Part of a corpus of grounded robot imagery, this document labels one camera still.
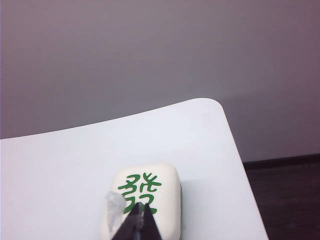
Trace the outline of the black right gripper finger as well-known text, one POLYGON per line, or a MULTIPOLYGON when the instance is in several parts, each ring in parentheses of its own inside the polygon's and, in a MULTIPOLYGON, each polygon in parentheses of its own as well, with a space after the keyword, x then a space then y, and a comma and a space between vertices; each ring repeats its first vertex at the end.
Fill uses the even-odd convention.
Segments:
POLYGON ((138 202, 131 209, 120 225, 112 240, 140 240, 141 239, 141 203, 138 202))

